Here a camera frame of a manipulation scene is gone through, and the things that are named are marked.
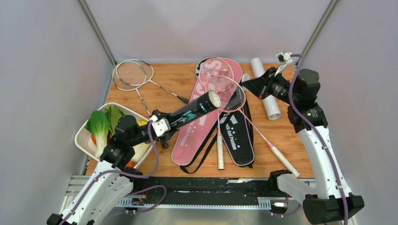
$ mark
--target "pink badminton racket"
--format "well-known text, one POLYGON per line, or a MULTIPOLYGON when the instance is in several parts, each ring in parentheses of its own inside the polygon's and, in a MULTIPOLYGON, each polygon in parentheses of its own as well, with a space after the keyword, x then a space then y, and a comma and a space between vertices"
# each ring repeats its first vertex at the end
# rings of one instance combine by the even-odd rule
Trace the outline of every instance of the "pink badminton racket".
POLYGON ((246 102, 246 94, 243 88, 235 82, 233 79, 225 76, 213 76, 208 79, 206 83, 206 91, 214 90, 217 92, 221 100, 220 111, 231 113, 240 111, 247 121, 253 125, 254 129, 261 135, 261 137, 267 142, 272 152, 278 157, 283 165, 290 170, 296 177, 300 173, 293 167, 293 165, 285 158, 285 156, 279 151, 279 149, 269 142, 265 136, 257 129, 257 127, 250 121, 250 119, 243 113, 242 107, 246 102))
MULTIPOLYGON (((234 79, 234 73, 231 69, 231 66, 223 59, 220 58, 212 58, 208 59, 203 63, 202 68, 199 71, 199 81, 203 87, 206 86, 209 79, 214 76, 224 76, 229 79, 234 79)), ((220 112, 217 110, 217 162, 218 169, 224 170, 224 149, 222 144, 222 136, 220 130, 220 112)))

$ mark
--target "white tray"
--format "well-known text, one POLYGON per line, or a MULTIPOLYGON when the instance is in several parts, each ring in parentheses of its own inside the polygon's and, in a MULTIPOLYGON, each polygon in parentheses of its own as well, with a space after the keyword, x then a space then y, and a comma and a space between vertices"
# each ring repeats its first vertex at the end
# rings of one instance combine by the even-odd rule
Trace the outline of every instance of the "white tray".
MULTIPOLYGON (((122 113, 124 113, 125 115, 133 115, 137 119, 137 123, 139 122, 139 120, 148 121, 147 118, 141 116, 140 114, 138 114, 138 113, 132 111, 131 109, 128 109, 122 105, 114 103, 114 102, 106 103, 105 105, 101 106, 101 108, 99 108, 98 110, 105 112, 105 109, 108 108, 108 105, 110 105, 112 107, 114 105, 116 105, 117 107, 119 107, 120 111, 122 111, 122 113)), ((95 157, 95 151, 96 151, 97 147, 91 140, 91 133, 84 128, 86 126, 87 121, 88 120, 86 120, 86 122, 82 125, 82 127, 77 132, 77 134, 75 136, 75 144, 78 148, 80 148, 82 151, 84 151, 87 155, 89 155, 90 157, 99 161, 100 159, 95 157)), ((152 150, 151 144, 141 143, 141 144, 134 146, 134 151, 136 154, 131 159, 131 161, 133 161, 135 164, 134 168, 138 168, 142 164, 142 162, 146 159, 146 157, 148 157, 149 153, 151 153, 151 150, 152 150)))

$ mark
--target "racket cover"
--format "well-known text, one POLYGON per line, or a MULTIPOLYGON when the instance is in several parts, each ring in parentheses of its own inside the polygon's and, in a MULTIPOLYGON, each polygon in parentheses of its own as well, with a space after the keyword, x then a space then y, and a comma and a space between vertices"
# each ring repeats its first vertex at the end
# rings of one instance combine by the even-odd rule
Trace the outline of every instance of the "racket cover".
MULTIPOLYGON (((240 82, 243 75, 242 68, 233 60, 225 61, 229 63, 234 72, 234 80, 240 82)), ((203 95, 205 91, 205 87, 197 80, 190 100, 203 95)), ((190 164, 195 159, 196 153, 203 147, 202 144, 209 139, 210 132, 216 122, 217 111, 214 111, 181 127, 171 153, 171 160, 177 165, 190 164)))
MULTIPOLYGON (((199 76, 200 68, 202 64, 207 60, 211 59, 206 58, 200 61, 200 63, 196 67, 196 78, 199 76)), ((237 67, 240 67, 239 64, 233 60, 227 58, 221 58, 225 60, 232 67, 234 71, 234 75, 239 73, 237 67)), ((249 105, 246 101, 243 111, 246 116, 251 119, 249 105)), ((253 150, 253 127, 245 117, 238 111, 232 112, 232 116, 229 120, 226 120, 227 114, 223 115, 220 123, 224 122, 226 124, 225 129, 221 129, 221 135, 224 140, 225 145, 227 146, 228 152, 231 155, 232 161, 241 167, 250 166, 254 161, 254 150, 253 150)))

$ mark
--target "black shuttlecock tube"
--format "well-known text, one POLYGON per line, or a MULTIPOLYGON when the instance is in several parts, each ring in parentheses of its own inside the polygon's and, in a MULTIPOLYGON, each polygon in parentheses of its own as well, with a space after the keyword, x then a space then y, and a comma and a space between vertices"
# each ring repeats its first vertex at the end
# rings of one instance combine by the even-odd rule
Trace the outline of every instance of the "black shuttlecock tube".
POLYGON ((185 124, 196 120, 221 106, 221 100, 213 90, 206 92, 197 99, 186 104, 179 110, 169 114, 165 118, 170 124, 171 131, 177 130, 185 124))

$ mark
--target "badminton racket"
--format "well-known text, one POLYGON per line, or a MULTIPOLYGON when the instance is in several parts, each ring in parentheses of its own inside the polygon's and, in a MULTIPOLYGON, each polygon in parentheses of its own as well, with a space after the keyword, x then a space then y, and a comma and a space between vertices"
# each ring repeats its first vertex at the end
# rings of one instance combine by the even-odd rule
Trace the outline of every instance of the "badminton racket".
MULTIPOLYGON (((141 70, 142 70, 142 71, 145 73, 145 75, 146 75, 146 80, 145 80, 145 82, 143 82, 142 84, 140 84, 140 86, 142 86, 142 85, 144 85, 144 84, 146 84, 146 83, 148 83, 148 82, 151 82, 151 83, 155 84, 156 86, 162 88, 163 90, 167 91, 168 93, 170 93, 170 94, 176 96, 178 99, 180 99, 180 100, 183 101, 184 103, 189 103, 189 100, 188 100, 188 99, 186 99, 186 98, 184 98, 184 97, 182 97, 182 96, 179 96, 179 95, 177 95, 177 94, 171 92, 170 90, 166 89, 165 87, 159 85, 158 83, 155 83, 154 81, 152 81, 152 78, 153 78, 153 75, 154 75, 154 70, 153 70, 153 67, 152 67, 151 65, 149 65, 148 63, 146 63, 146 62, 144 62, 144 61, 141 61, 141 60, 125 60, 125 61, 121 62, 120 64, 123 64, 123 63, 130 63, 130 62, 135 62, 135 63, 137 63, 138 65, 140 65, 141 70)), ((137 73, 137 74, 132 74, 132 73, 121 73, 121 74, 120 74, 119 71, 117 71, 117 70, 116 70, 116 75, 120 78, 120 80, 121 80, 122 82, 124 82, 124 83, 126 83, 126 84, 129 84, 129 85, 133 85, 133 86, 137 85, 137 82, 136 82, 136 81, 137 81, 137 80, 142 80, 142 77, 143 77, 142 73, 137 73)))
MULTIPOLYGON (((219 58, 207 59, 199 71, 199 81, 202 86, 206 86, 209 79, 214 76, 225 76, 230 79, 234 79, 234 73, 231 66, 219 58)), ((221 129, 220 129, 220 111, 217 110, 217 164, 219 170, 224 170, 224 149, 222 143, 221 129)))
POLYGON ((138 62, 125 60, 116 65, 112 72, 113 82, 116 87, 122 91, 132 91, 135 90, 141 99, 142 104, 144 105, 148 115, 151 116, 151 113, 148 110, 148 107, 145 104, 141 94, 138 91, 138 88, 141 87, 145 81, 147 80, 146 74, 149 71, 144 71, 144 68, 140 66, 138 62))
POLYGON ((268 141, 265 136, 257 129, 257 127, 250 121, 250 119, 242 112, 242 107, 246 102, 246 94, 237 82, 225 76, 214 76, 207 81, 206 91, 209 90, 214 90, 220 97, 221 107, 219 108, 219 110, 226 113, 240 111, 242 115, 246 118, 246 120, 251 123, 254 129, 256 129, 261 137, 267 142, 272 152, 283 163, 283 165, 288 170, 290 170, 296 177, 300 175, 300 173, 279 151, 279 149, 274 146, 270 141, 268 141))

